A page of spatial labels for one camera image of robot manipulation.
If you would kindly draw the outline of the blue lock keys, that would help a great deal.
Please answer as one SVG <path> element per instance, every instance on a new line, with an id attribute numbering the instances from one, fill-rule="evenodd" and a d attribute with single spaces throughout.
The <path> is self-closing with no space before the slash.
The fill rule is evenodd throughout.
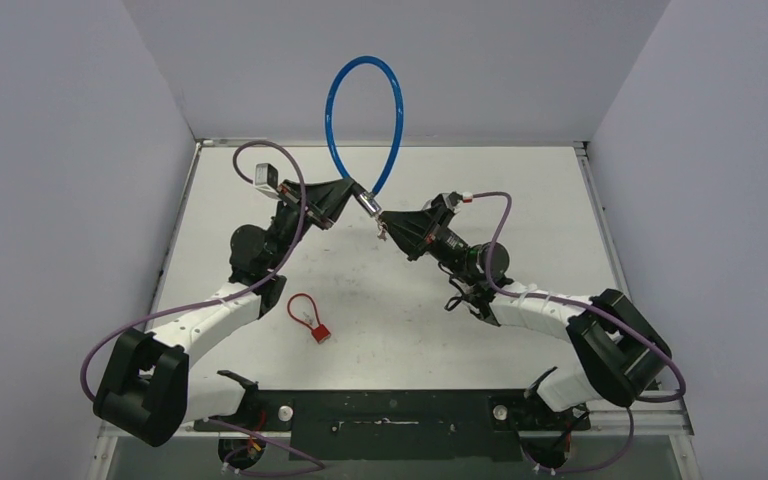
<path id="1" fill-rule="evenodd" d="M 387 228 L 386 228 L 386 225 L 383 224 L 382 222 L 377 222 L 376 225 L 377 225 L 376 237 L 379 240 L 381 240 L 381 241 L 386 241 L 387 240 Z"/>

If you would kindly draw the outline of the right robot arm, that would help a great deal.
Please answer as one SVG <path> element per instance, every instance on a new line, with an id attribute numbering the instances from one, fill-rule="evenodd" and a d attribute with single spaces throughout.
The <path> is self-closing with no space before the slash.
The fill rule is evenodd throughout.
<path id="1" fill-rule="evenodd" d="M 490 241 L 471 245 L 450 226 L 459 207 L 474 198 L 466 192 L 440 194 L 418 211 L 383 211 L 378 223 L 408 260 L 436 260 L 456 290 L 445 310 L 465 305 L 491 326 L 523 328 L 571 346 L 576 365 L 552 366 L 527 387 L 528 421 L 548 429 L 565 410 L 591 400 L 619 407 L 645 401 L 644 390 L 660 372 L 677 366 L 642 313 L 616 289 L 562 295 L 510 278 L 510 255 L 499 230 Z"/>

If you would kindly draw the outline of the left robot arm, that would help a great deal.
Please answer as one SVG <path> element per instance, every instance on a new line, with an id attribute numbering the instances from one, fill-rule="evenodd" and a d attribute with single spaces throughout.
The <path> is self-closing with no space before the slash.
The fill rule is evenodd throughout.
<path id="1" fill-rule="evenodd" d="M 229 279 L 208 300 L 176 309 L 174 320 L 146 332 L 129 327 L 116 335 L 94 414 L 150 446 L 168 441 L 184 423 L 215 416 L 233 430 L 250 428 L 259 405 L 246 393 L 256 383 L 227 370 L 194 375 L 191 369 L 279 303 L 287 280 L 278 270 L 287 254 L 311 227 L 331 228 L 361 191 L 349 178 L 274 187 L 269 226 L 245 224 L 233 232 Z"/>

